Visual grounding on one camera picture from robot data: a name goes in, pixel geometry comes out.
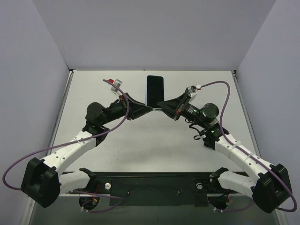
wall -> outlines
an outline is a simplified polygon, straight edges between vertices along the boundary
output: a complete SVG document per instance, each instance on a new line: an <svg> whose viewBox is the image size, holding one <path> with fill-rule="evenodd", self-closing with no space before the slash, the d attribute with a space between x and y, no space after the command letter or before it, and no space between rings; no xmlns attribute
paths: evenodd
<svg viewBox="0 0 300 225"><path fill-rule="evenodd" d="M275 0L33 0L71 69L232 70Z"/></svg>
<svg viewBox="0 0 300 225"><path fill-rule="evenodd" d="M46 147L68 68L31 0L0 3L0 174ZM20 186L26 162L8 174ZM26 196L0 183L0 224L19 224Z"/></svg>
<svg viewBox="0 0 300 225"><path fill-rule="evenodd" d="M285 165L300 203L300 1L277 0L237 71L261 155ZM292 201L284 204L292 208ZM300 212L287 213L299 224Z"/></svg>

white work surface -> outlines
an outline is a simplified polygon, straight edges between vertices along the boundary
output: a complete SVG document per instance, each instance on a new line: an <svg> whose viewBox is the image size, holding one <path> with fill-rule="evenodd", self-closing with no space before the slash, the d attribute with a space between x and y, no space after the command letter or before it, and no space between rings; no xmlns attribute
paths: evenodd
<svg viewBox="0 0 300 225"><path fill-rule="evenodd" d="M146 99L146 77L164 78L165 100L180 96L187 86L227 81L230 99L223 126L252 152L254 146L230 71L75 71L67 95L55 145L70 141L85 125L86 108L92 102L105 107L116 100L103 79L123 81L121 89L140 102ZM224 84L214 84L198 92L191 103L198 108L215 103L220 111L227 95ZM113 128L121 119L106 124ZM195 130L181 117L178 121L163 112L150 112L136 120L126 120L105 141L76 160L67 171L85 167L94 172L214 172L220 167L241 171L231 160L195 141Z"/></svg>

black smartphone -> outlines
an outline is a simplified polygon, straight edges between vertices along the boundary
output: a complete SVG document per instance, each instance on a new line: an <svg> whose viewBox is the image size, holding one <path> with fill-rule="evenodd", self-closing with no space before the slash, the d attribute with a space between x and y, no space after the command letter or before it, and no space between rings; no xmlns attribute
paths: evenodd
<svg viewBox="0 0 300 225"><path fill-rule="evenodd" d="M164 78L162 76L147 76L147 99L146 105L159 108L157 102L164 101Z"/></svg>

bolt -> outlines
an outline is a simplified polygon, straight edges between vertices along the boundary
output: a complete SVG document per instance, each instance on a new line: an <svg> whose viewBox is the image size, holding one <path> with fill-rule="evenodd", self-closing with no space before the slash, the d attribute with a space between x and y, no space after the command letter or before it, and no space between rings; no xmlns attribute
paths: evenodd
<svg viewBox="0 0 300 225"><path fill-rule="evenodd" d="M201 189L203 188L203 185L202 185L201 183L197 183L197 184L196 184L196 188L197 188L198 190L201 190Z"/></svg>
<svg viewBox="0 0 300 225"><path fill-rule="evenodd" d="M106 183L104 187L106 190L109 190L111 189L112 185L110 183Z"/></svg>

robotic arm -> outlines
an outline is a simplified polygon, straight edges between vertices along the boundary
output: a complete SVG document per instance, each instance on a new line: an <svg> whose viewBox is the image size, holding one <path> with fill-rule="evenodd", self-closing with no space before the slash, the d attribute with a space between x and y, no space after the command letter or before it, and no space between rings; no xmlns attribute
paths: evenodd
<svg viewBox="0 0 300 225"><path fill-rule="evenodd" d="M203 130L199 135L203 139L204 145L224 154L248 174L248 177L246 177L230 172L226 168L220 168L210 175L211 185L216 191L230 189L245 194L253 198L254 202L263 211L271 213L289 197L289 194L252 157L257 158L272 170L291 190L287 169L281 164L273 166L271 163L260 159L240 145L224 129L226 137L234 143L234 145L229 144L223 136L217 120L218 107L208 103L202 109L198 109L189 103L195 98L196 89L195 86L188 87L178 98L159 102L157 105L168 117L174 120L178 120L180 116L183 116L194 125L202 127ZM133 100L127 93L126 96L129 100L128 120L135 120L153 110L151 107ZM85 168L67 174L63 174L63 172L81 155L103 142L106 135L86 141L80 141L81 139L108 131L109 129L104 127L104 124L125 116L126 110L124 96L120 96L120 99L111 103L108 108L96 102L90 104L85 117L86 125L72 140L75 143L63 147L41 160L33 158L27 165L21 190L42 207L48 207L60 194L86 188L97 183L97 176ZM251 157L239 151L237 146L242 147Z"/></svg>

